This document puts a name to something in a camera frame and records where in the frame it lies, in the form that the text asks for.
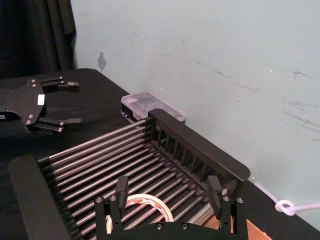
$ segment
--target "black table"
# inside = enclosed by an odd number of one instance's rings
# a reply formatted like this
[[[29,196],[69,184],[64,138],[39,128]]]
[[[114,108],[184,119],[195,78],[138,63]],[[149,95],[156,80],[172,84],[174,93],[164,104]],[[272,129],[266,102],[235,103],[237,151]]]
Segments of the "black table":
[[[27,238],[8,173],[11,160],[30,152],[36,157],[52,155],[129,124],[120,114],[121,97],[128,93],[98,71],[78,69],[44,76],[63,76],[66,81],[80,83],[79,93],[50,93],[46,100],[47,117],[81,118],[82,123],[70,126],[60,137],[25,133],[24,127],[15,122],[0,123],[0,239]],[[28,78],[0,80],[0,88],[21,85]],[[320,232],[297,215],[275,211],[274,203],[252,183],[244,185],[242,196],[248,219],[271,238],[320,239]]]

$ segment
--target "plastic box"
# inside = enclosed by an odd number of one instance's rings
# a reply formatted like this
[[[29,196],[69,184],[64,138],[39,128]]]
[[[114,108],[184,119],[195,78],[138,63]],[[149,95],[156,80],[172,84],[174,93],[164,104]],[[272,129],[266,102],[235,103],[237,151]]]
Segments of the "plastic box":
[[[147,91],[123,96],[121,99],[121,114],[130,122],[136,122],[148,117],[148,112],[153,109],[162,109],[180,122],[186,120],[185,115],[181,112]]]

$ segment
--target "tape roll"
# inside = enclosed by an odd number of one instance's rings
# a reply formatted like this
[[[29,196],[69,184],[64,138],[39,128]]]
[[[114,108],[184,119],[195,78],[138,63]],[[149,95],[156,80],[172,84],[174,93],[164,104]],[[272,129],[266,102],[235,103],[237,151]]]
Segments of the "tape roll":
[[[128,196],[125,207],[127,208],[135,204],[150,205],[155,209],[157,209],[163,215],[164,220],[166,222],[174,221],[174,217],[172,216],[172,213],[168,208],[168,206],[155,196],[152,196],[149,194],[134,194],[134,195]],[[106,221],[106,232],[110,234],[112,231],[112,219],[110,215],[107,216],[105,221]]]

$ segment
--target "dish rack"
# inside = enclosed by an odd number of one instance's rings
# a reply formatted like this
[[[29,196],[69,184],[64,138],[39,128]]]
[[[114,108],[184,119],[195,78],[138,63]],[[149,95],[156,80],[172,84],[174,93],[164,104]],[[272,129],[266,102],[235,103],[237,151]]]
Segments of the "dish rack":
[[[128,176],[129,195],[150,194],[167,204],[174,221],[205,224],[214,212],[207,178],[218,177],[235,198],[249,169],[161,109],[52,156],[32,154],[9,165],[29,239],[96,239],[94,199],[115,194],[117,178]],[[125,210],[125,229],[160,222],[153,208]]]

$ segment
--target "white label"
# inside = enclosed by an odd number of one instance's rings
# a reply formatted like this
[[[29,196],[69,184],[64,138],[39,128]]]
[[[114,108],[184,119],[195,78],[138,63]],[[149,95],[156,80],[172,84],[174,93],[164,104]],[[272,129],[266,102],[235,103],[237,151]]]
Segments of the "white label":
[[[45,95],[44,94],[38,94],[38,105],[39,106],[45,105]]]

